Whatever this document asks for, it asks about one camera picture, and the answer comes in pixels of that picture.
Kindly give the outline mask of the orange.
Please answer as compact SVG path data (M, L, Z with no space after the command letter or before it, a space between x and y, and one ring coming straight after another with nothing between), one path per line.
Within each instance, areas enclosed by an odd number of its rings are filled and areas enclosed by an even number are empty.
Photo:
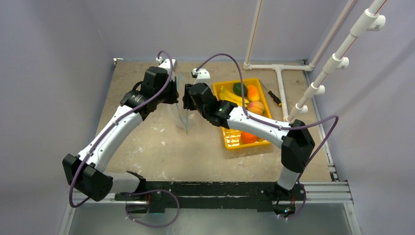
M240 141L241 141L243 144L251 144L251 143L255 143L257 140L258 140L258 137L257 137L257 136L255 136L255 135L253 135L253 134L250 134L250 133L248 133L248 132L244 132L244 131L242 131L242 132L240 133Z

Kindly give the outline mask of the yellow plastic tray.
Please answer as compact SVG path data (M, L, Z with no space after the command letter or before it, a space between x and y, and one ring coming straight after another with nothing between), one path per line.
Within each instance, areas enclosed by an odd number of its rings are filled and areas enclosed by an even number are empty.
M234 81L225 81L225 82L216 82L213 84L213 94L219 99L220 98L220 91L223 87L226 90L230 90L233 92L233 85L234 83L240 83L239 80ZM244 85L247 87L249 85L253 85L258 89L258 96L260 97L260 102L264 105L264 113L263 116L266 118L272 118L271 112L268 107L268 103L266 101L266 97L263 92L262 86L260 84L259 79L257 78L244 78L243 79ZM269 141L263 140L258 138L256 142L253 143L243 143L240 140L241 131L233 130L233 129L226 129L222 127L222 135L224 140L225 148L228 150L240 150L244 148L250 147L260 147L270 145Z

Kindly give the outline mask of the clear zip top bag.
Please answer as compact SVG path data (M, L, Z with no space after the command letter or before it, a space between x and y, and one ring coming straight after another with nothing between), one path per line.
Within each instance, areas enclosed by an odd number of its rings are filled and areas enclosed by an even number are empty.
M184 133L188 136L190 126L193 125L193 113L190 110L184 108L183 91L185 84L186 80L178 72L176 74L176 90L179 94L178 102L167 106L167 110L169 111L169 114L171 115L176 127L183 130Z

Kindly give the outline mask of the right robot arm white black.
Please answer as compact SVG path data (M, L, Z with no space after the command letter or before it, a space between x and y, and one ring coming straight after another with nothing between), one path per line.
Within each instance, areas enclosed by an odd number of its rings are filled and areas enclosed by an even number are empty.
M276 196L287 199L304 172L315 142L305 124L281 122L247 111L236 103L218 100L205 83L186 84L184 108L196 110L210 124L253 134L281 150L282 170L275 185Z

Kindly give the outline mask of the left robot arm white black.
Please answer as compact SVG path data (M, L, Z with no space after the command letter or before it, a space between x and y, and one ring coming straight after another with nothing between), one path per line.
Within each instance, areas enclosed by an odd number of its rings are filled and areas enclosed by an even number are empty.
M178 97L173 69L158 66L145 71L143 81L124 95L113 117L93 141L77 155L64 157L64 172L70 185L69 204L73 208L82 205L73 200L75 189L94 201L104 199L109 193L127 193L133 200L145 196L143 177L131 171L108 173L107 165L129 134L159 104L175 104Z

